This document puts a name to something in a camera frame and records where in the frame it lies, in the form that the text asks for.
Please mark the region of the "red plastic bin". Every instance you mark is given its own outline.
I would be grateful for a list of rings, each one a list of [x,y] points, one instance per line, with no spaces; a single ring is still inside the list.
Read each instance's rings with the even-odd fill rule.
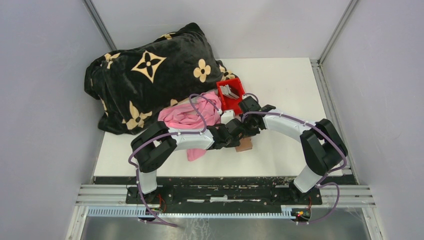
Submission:
[[[233,110],[236,115],[240,115],[242,110],[239,103],[246,93],[238,77],[219,81],[216,83],[218,96],[221,101],[223,111]]]

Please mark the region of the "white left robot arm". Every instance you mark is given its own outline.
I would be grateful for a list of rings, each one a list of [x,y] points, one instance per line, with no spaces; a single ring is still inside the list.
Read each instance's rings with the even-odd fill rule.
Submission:
[[[238,119],[202,129],[177,129],[158,121],[138,135],[131,143],[128,163],[136,168],[138,197],[149,204],[156,200],[157,170],[169,156],[180,150],[220,150],[240,145],[246,128]]]

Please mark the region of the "tan leather card holder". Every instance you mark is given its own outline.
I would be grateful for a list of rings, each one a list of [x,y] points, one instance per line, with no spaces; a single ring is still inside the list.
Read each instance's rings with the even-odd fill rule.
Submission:
[[[253,143],[251,137],[244,137],[239,141],[239,146],[235,147],[237,153],[249,151],[253,149]]]

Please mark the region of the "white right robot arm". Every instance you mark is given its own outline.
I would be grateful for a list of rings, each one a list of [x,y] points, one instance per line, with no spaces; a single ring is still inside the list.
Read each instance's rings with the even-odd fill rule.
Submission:
[[[239,104],[241,123],[246,137],[269,130],[288,136],[301,144],[306,166],[293,180],[289,199],[302,204],[309,198],[309,191],[320,184],[340,162],[345,162],[347,148],[333,123],[323,118],[307,121],[283,113],[275,106],[260,106],[251,96]]]

